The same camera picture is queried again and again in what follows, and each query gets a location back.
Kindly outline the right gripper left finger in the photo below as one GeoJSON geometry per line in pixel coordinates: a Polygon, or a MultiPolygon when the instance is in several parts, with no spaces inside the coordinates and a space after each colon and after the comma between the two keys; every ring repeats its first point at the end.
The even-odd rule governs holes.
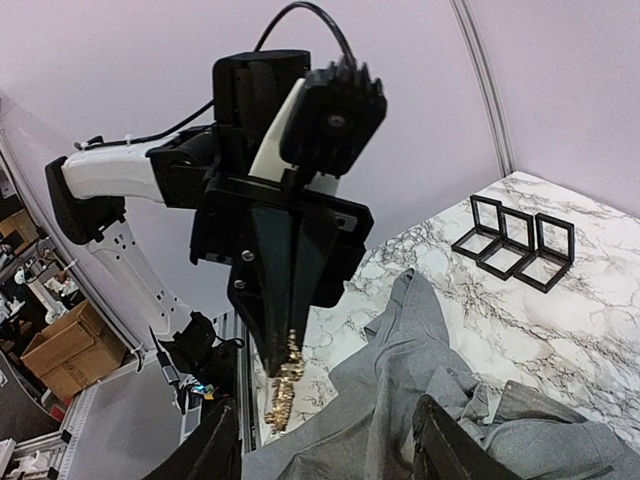
{"type": "Polygon", "coordinates": [[[241,478],[242,441],[234,399],[214,403],[201,424],[147,480],[236,480],[241,478]]]}

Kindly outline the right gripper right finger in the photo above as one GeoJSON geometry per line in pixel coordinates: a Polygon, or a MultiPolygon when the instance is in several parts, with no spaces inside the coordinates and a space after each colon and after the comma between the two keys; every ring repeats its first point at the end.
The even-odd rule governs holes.
{"type": "Polygon", "coordinates": [[[418,400],[412,427],[414,479],[519,479],[490,457],[428,394],[418,400]]]}

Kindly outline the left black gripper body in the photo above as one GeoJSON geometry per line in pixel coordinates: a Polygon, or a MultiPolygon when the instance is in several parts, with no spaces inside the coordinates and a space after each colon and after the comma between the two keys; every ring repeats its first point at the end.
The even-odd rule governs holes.
{"type": "Polygon", "coordinates": [[[372,227],[365,205],[218,173],[204,184],[189,259],[231,266],[230,279],[265,301],[330,308],[363,258],[372,227]]]}

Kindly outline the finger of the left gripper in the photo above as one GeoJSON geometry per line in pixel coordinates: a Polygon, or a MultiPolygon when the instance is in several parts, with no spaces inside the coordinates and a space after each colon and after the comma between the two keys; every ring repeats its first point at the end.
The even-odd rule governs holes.
{"type": "Polygon", "coordinates": [[[288,357],[292,226],[284,210],[250,208],[235,244],[228,284],[229,299],[271,378],[288,357]]]}
{"type": "Polygon", "coordinates": [[[335,238],[336,223],[332,215],[302,219],[296,240],[291,293],[291,329],[295,331],[297,345],[304,343],[310,305],[335,238]]]}

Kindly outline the grey button shirt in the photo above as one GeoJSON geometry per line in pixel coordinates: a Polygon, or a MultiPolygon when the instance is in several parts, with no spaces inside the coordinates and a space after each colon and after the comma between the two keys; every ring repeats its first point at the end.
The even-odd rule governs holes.
{"type": "Polygon", "coordinates": [[[282,438],[246,455],[246,479],[418,479],[426,476],[431,399],[474,453],[522,479],[635,479],[639,456],[608,426],[535,389],[509,382],[496,409],[486,387],[450,345],[431,284],[406,270],[367,344],[331,372],[337,396],[282,438]]]}

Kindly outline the gold ornate brooch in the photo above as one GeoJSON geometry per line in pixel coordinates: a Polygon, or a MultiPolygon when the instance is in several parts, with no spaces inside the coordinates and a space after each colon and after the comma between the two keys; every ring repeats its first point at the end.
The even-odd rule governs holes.
{"type": "Polygon", "coordinates": [[[287,347],[288,357],[272,380],[271,409],[264,415],[265,423],[271,427],[273,434],[286,430],[293,409],[295,384],[303,377],[305,370],[305,361],[293,329],[289,332],[287,347]]]}

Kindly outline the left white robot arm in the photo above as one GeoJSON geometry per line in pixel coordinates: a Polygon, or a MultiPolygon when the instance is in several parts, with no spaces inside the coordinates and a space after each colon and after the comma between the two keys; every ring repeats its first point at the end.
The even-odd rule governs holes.
{"type": "Polygon", "coordinates": [[[125,202],[192,211],[190,261],[229,267],[228,299],[280,377],[310,310],[337,305],[364,256],[372,213],[337,188],[386,116],[384,87],[350,56],[316,69],[308,51],[286,49],[219,59],[212,92],[211,124],[94,137],[50,162],[50,201],[64,236],[123,284],[170,365],[207,382],[213,323],[155,274],[125,202]]]}

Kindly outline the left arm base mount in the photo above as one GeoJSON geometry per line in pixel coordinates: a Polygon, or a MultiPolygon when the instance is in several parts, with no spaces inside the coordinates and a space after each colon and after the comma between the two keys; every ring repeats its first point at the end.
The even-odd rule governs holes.
{"type": "Polygon", "coordinates": [[[150,329],[156,357],[166,382],[174,389],[175,402],[182,415],[192,395],[206,401],[234,398],[237,394],[237,357],[245,346],[239,337],[223,339],[214,321],[200,312],[171,341],[159,341],[150,329]]]}

